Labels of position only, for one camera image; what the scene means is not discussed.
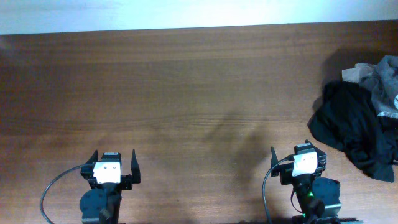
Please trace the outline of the grey shorts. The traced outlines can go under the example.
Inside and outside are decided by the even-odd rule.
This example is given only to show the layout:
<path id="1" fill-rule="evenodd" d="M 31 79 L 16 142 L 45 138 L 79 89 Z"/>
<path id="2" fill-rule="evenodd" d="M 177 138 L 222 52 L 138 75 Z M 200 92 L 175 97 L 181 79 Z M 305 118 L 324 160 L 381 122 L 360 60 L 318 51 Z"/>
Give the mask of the grey shorts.
<path id="1" fill-rule="evenodd" d="M 378 116 L 397 119 L 397 56 L 386 55 L 359 85 L 371 92 Z"/>

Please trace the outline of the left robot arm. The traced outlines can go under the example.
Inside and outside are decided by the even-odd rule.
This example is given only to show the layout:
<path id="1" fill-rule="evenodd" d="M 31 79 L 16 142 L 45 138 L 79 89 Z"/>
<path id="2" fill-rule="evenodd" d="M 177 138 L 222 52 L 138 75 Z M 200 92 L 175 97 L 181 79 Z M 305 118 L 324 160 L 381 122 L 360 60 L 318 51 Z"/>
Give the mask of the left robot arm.
<path id="1" fill-rule="evenodd" d="M 122 158 L 118 152 L 105 152 L 98 157 L 98 151 L 81 168 L 81 176 L 91 189 L 80 199 L 82 223 L 118 224 L 122 191 L 131 190 L 141 182 L 141 172 L 136 152 L 131 156 L 131 173 L 121 173 Z"/>

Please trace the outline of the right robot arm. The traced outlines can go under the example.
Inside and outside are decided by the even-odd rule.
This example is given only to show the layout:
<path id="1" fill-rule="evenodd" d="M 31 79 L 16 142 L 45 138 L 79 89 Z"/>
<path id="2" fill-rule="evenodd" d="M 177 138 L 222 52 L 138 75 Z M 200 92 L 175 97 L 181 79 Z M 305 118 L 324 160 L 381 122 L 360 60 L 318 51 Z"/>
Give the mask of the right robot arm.
<path id="1" fill-rule="evenodd" d="M 355 218 L 338 217 L 341 210 L 340 183 L 322 177 L 326 169 L 326 153 L 315 147 L 309 140 L 294 147 L 294 153 L 278 159 L 271 148 L 271 164 L 262 184 L 266 190 L 269 177 L 279 177 L 282 185 L 291 185 L 291 197 L 296 196 L 300 206 L 299 215 L 293 216 L 292 223 L 299 224 L 343 224 L 362 223 Z"/>

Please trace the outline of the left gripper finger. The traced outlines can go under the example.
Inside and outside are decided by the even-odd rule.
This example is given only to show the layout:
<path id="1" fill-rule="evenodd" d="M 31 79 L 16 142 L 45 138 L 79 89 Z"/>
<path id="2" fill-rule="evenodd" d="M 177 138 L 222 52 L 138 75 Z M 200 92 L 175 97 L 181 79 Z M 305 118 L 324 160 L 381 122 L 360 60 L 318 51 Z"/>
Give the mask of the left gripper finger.
<path id="1" fill-rule="evenodd" d="M 95 150 L 91 157 L 86 161 L 86 164 L 95 164 L 98 161 L 98 151 Z"/>
<path id="2" fill-rule="evenodd" d="M 134 149 L 132 150 L 131 156 L 131 174 L 133 177 L 140 176 L 140 167 L 136 158 L 136 151 Z"/>

